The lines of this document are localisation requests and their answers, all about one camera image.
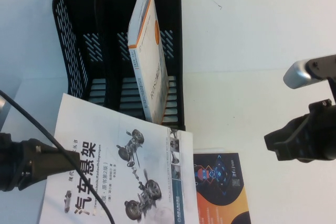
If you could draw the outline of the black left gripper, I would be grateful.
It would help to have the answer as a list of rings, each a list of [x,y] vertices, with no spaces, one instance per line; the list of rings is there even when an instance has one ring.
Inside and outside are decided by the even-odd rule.
[[[75,151],[53,150],[34,138],[13,144],[15,166],[12,188],[23,190],[48,176],[69,172],[80,166],[80,154]]]

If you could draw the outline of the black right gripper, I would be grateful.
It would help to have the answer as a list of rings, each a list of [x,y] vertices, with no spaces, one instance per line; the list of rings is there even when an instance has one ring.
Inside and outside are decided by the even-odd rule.
[[[335,160],[335,105],[310,105],[309,112],[264,136],[279,161]]]

